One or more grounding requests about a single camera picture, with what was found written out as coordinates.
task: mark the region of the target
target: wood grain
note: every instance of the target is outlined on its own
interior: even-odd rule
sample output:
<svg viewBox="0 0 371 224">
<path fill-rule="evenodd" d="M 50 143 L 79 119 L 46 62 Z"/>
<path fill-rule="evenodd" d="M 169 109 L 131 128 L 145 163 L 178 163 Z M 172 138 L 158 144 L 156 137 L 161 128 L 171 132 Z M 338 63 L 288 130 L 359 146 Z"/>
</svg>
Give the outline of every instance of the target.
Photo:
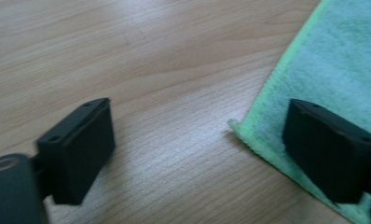
<svg viewBox="0 0 371 224">
<path fill-rule="evenodd" d="M 0 0 L 0 156 L 110 97 L 116 153 L 52 223 L 348 223 L 227 127 L 317 4 Z"/>
</svg>

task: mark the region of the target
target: green cloth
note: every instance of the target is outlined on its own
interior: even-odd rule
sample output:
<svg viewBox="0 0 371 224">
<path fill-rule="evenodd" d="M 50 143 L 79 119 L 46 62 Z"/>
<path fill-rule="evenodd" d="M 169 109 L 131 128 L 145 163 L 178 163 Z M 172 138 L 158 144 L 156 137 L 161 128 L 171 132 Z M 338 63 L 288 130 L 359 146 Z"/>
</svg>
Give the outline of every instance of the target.
<svg viewBox="0 0 371 224">
<path fill-rule="evenodd" d="M 228 122 L 256 154 L 304 189 L 349 220 L 371 223 L 370 195 L 359 204 L 334 205 L 286 154 L 282 129 L 290 98 L 322 105 L 371 132 L 371 0 L 323 0 L 243 122 Z"/>
</svg>

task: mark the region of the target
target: tabletop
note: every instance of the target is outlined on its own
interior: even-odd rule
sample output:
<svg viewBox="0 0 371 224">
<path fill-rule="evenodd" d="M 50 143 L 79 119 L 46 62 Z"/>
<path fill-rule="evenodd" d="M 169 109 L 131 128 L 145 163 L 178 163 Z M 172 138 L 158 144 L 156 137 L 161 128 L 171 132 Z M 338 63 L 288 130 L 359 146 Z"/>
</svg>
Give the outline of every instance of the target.
<svg viewBox="0 0 371 224">
<path fill-rule="evenodd" d="M 318 3 L 0 0 L 0 156 L 109 97 L 116 151 L 51 223 L 349 223 L 227 126 Z"/>
</svg>

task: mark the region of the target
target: wooden table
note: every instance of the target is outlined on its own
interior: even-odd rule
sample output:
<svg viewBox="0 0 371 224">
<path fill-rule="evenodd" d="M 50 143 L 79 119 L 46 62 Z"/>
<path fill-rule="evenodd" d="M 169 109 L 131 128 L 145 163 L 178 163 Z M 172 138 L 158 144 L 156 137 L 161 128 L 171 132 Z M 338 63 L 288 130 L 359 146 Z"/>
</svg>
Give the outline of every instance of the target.
<svg viewBox="0 0 371 224">
<path fill-rule="evenodd" d="M 52 223 L 348 223 L 227 127 L 318 2 L 0 0 L 0 156 L 110 97 L 115 155 Z"/>
</svg>

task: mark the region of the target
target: microfiber cloth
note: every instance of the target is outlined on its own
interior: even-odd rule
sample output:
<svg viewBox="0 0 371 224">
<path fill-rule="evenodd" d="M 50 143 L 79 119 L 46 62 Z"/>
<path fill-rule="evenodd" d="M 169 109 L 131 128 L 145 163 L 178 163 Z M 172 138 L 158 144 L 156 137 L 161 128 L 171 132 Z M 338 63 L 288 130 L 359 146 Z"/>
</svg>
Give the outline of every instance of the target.
<svg viewBox="0 0 371 224">
<path fill-rule="evenodd" d="M 371 0 L 323 0 L 243 122 L 228 122 L 256 154 L 301 187 L 349 220 L 371 223 L 370 195 L 359 204 L 332 204 L 286 154 L 282 130 L 291 98 L 324 106 L 371 133 Z"/>
</svg>

